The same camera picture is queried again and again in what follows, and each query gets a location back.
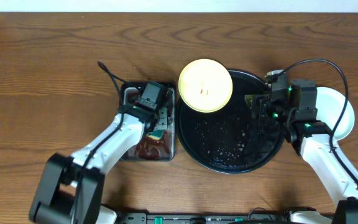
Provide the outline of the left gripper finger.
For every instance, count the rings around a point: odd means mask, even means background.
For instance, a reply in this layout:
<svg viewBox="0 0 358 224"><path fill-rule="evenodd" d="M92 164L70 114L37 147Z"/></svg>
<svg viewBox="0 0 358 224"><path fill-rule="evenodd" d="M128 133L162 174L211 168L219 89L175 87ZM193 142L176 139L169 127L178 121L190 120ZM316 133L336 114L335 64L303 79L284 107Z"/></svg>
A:
<svg viewBox="0 0 358 224"><path fill-rule="evenodd" d="M166 130L168 128L167 108L161 108L158 111L158 122L155 125L156 130Z"/></svg>
<svg viewBox="0 0 358 224"><path fill-rule="evenodd" d="M176 91L174 88L169 88L170 102L168 106L168 121L175 120L175 103L176 103Z"/></svg>

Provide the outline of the green yellow sponge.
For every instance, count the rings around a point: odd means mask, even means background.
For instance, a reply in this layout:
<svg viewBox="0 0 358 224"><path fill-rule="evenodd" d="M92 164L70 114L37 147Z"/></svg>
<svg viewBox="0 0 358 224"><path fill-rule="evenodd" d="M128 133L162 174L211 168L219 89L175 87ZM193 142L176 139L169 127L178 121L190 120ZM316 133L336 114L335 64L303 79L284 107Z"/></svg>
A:
<svg viewBox="0 0 358 224"><path fill-rule="evenodd" d="M158 141L159 139L161 139L164 135L164 130L156 130L156 131L153 131L152 133L150 133L148 135L148 137Z"/></svg>

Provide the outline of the yellow plate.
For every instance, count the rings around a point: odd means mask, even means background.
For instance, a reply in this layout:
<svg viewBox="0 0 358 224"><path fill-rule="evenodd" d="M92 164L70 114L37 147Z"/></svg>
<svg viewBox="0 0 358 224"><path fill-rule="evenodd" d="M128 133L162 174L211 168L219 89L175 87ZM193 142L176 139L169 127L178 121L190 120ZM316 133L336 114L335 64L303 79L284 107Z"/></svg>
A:
<svg viewBox="0 0 358 224"><path fill-rule="evenodd" d="M228 69L211 59L190 62L181 71L178 89L182 100L191 109L212 113L230 100L233 82Z"/></svg>

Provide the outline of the pale green plate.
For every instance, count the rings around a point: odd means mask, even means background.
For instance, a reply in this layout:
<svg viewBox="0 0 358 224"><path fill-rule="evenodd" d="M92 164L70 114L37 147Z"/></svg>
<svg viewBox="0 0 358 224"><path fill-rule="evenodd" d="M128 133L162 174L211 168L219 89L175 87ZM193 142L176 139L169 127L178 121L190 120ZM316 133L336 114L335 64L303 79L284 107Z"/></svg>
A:
<svg viewBox="0 0 358 224"><path fill-rule="evenodd" d="M344 106L345 96L337 90L328 87L317 87L316 119L326 123L331 129L341 114ZM342 140L347 137L355 124L355 114L350 102L347 103L344 115L335 130L334 137Z"/></svg>
<svg viewBox="0 0 358 224"><path fill-rule="evenodd" d="M279 73L281 73L283 70L272 70L270 72L268 72L266 74L266 78L269 78L269 77L274 77L275 75L278 75Z"/></svg>

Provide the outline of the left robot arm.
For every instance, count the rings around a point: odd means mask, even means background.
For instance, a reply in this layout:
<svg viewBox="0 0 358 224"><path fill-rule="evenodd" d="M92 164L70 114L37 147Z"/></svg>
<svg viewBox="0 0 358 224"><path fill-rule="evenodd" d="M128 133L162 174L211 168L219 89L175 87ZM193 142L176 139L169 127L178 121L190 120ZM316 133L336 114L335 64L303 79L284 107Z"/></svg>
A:
<svg viewBox="0 0 358 224"><path fill-rule="evenodd" d="M44 167L29 220L34 223L115 223L117 212L102 205L106 174L143 139L173 132L175 90L144 91L119 107L113 122L70 156L52 155Z"/></svg>

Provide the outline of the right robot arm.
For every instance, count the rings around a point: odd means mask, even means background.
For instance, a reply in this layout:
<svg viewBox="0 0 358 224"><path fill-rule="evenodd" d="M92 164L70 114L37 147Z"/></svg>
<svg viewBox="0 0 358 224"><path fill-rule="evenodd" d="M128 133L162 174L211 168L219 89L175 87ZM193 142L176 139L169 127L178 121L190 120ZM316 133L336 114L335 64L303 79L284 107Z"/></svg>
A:
<svg viewBox="0 0 358 224"><path fill-rule="evenodd" d="M252 117L276 121L287 142L306 161L327 190L335 213L326 218L315 210L290 211L292 223L358 223L358 171L339 147L350 134L355 114L337 90L312 80L289 80L281 70L266 75L268 89L247 95Z"/></svg>

